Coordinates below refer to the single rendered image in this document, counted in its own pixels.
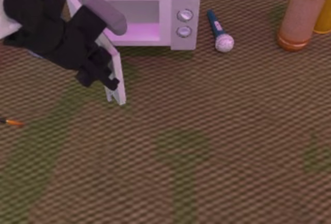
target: pink microwave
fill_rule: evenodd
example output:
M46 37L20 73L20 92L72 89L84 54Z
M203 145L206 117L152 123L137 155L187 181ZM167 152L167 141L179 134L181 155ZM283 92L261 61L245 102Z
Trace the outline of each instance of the pink microwave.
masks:
M127 32L103 32L115 46L168 46L194 50L197 44L200 0L107 0L127 19ZM80 0L67 0L70 15Z

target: action figure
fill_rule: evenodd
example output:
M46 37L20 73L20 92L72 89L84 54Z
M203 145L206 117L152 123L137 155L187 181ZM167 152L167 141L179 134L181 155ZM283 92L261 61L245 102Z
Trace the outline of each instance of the action figure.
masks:
M69 22L61 18L66 0L2 0L0 39L4 45L25 48L64 69L77 71L85 87L99 80L114 91L110 79L112 56L96 44L107 27L116 35L127 30L125 17L104 0L81 0Z

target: microphone head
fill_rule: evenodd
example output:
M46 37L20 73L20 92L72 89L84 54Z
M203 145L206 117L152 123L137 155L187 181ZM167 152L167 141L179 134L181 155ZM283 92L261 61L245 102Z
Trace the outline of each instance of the microphone head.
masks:
M215 48L219 52L230 52L234 46L234 40L229 34L221 34L216 38Z

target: woven surface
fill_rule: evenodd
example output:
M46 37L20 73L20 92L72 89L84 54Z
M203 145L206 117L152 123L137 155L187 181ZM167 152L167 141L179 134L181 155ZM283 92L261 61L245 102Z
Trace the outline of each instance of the woven surface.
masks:
M0 126L0 223L331 223L331 36L281 50L283 7L202 0L195 51L119 48L122 108L0 46L0 113L27 124Z

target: microwave knob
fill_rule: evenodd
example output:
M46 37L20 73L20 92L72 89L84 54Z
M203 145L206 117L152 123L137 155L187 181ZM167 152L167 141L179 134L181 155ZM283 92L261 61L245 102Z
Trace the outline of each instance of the microwave knob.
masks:
M186 38L190 36L191 33L192 33L192 29L188 26L183 26L177 29L177 35L182 38Z
M188 22L193 18L193 13L191 10L184 9L178 12L177 18L182 22Z

